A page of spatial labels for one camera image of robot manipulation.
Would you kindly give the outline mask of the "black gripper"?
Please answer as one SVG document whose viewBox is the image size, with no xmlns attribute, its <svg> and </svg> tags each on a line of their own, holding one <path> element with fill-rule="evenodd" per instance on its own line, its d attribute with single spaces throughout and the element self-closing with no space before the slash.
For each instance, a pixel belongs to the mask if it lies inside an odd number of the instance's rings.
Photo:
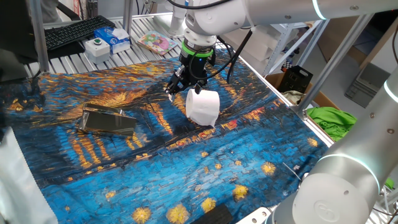
<svg viewBox="0 0 398 224">
<path fill-rule="evenodd" d="M 190 74 L 188 66 L 191 58 L 192 55 L 190 54 L 179 55 L 179 60 L 183 65 L 183 68 L 178 68 L 174 70 L 170 81 L 165 87 L 165 92 L 168 94 L 170 101 L 174 101 L 175 95 L 178 92 L 186 89 L 186 87 L 195 85 L 195 93 L 199 94 L 201 92 L 201 88 L 207 84 L 206 80 L 198 80 Z M 208 75 L 208 72 L 205 69 L 205 65 L 207 62 L 211 62 L 212 58 L 212 55 L 208 57 L 196 56 L 191 63 L 191 70 L 194 76 L 199 78 L 206 77 Z"/>
</svg>

